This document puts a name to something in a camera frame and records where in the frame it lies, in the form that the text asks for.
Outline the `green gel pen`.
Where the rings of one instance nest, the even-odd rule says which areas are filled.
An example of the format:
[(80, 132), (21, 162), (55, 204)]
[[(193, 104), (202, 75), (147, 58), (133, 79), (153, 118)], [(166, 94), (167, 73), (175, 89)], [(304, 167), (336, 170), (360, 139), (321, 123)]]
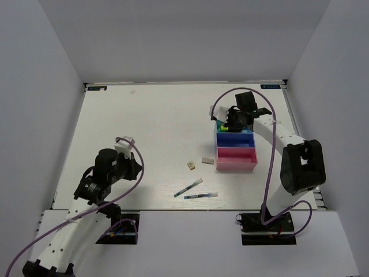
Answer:
[(201, 184), (201, 183), (203, 183), (203, 179), (202, 179), (202, 178), (200, 178), (200, 179), (196, 180), (196, 181), (195, 181), (195, 182), (193, 182), (191, 185), (189, 185), (189, 186), (185, 187), (184, 189), (180, 190), (179, 192), (175, 193), (175, 194), (174, 194), (174, 197), (178, 197), (178, 196), (180, 196), (181, 194), (183, 194), (183, 193), (185, 193), (186, 191), (188, 191), (188, 190), (190, 190), (190, 189), (192, 189), (192, 188), (196, 187), (197, 185), (199, 185), (199, 184)]

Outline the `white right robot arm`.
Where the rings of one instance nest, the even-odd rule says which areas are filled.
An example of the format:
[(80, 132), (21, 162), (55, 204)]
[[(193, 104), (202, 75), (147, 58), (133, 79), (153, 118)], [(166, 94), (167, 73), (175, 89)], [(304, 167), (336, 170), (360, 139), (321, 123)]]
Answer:
[[(244, 93), (236, 95), (236, 102), (243, 117), (241, 123), (272, 146), (260, 222), (265, 229), (274, 230), (284, 214), (304, 202), (305, 194), (325, 183), (322, 146), (318, 140), (306, 140), (284, 127), (277, 120), (271, 102), (260, 92), (245, 88)], [(281, 155), (280, 185), (269, 196), (277, 152)]]

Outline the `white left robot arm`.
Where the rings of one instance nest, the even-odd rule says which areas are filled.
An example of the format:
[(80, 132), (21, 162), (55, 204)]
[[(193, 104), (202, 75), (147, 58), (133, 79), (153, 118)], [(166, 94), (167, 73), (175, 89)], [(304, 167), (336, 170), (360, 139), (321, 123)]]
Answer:
[(122, 223), (122, 210), (117, 201), (107, 201), (112, 186), (124, 179), (139, 184), (144, 163), (137, 162), (134, 146), (117, 144), (113, 149), (101, 149), (93, 166), (86, 169), (73, 194), (73, 200), (63, 223), (45, 235), (53, 235), (44, 251), (22, 269), (24, 276), (74, 276), (77, 260), (108, 230)]

